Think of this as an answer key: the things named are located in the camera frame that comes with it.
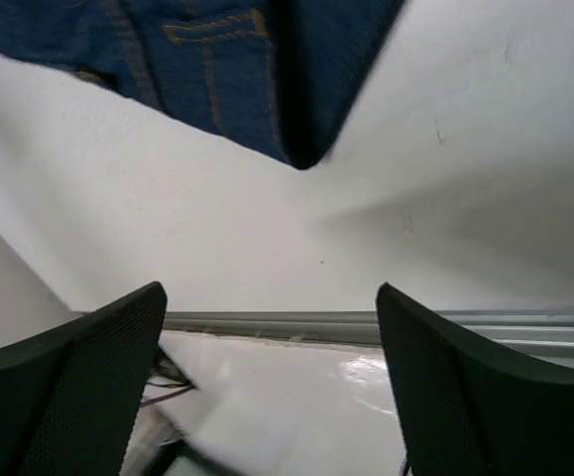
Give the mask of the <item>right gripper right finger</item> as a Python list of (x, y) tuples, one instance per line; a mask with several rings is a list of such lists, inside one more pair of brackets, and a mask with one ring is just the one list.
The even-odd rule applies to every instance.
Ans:
[[(376, 310), (434, 312), (390, 284)], [(411, 475), (574, 475), (574, 368), (462, 327), (384, 348)]]

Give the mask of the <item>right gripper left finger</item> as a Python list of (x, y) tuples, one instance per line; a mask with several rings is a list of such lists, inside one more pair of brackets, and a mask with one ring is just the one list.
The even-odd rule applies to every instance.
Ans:
[(0, 475), (117, 475), (167, 307), (158, 282), (0, 348)]

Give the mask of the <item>dark blue denim trousers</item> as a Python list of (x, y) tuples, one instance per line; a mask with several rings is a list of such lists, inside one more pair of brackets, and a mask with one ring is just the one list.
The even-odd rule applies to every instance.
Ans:
[(401, 10), (385, 0), (0, 0), (0, 55), (307, 170), (336, 142)]

